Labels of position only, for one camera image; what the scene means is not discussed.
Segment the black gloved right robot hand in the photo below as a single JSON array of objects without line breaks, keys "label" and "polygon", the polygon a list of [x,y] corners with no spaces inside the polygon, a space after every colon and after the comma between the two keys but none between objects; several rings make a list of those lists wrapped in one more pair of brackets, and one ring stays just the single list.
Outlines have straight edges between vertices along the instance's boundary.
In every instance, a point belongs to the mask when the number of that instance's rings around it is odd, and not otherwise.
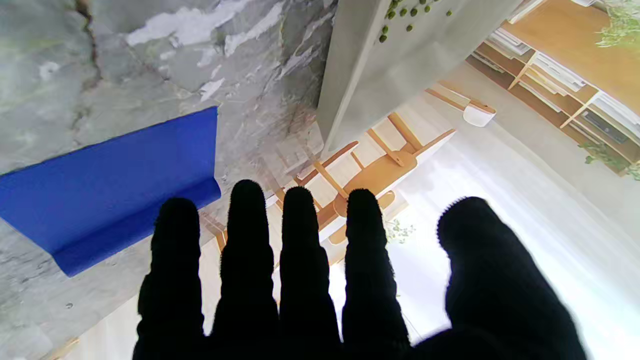
[{"label": "black gloved right robot hand", "polygon": [[377,198],[355,189],[347,201],[342,325],[329,294],[330,266],[313,196],[285,194],[280,300],[265,196],[244,179],[232,189],[221,296],[203,330],[199,214],[185,198],[158,212],[150,271],[137,310],[135,360],[585,360],[570,313],[512,229],[480,197],[455,201],[439,217],[450,262],[450,328],[412,345]]}]

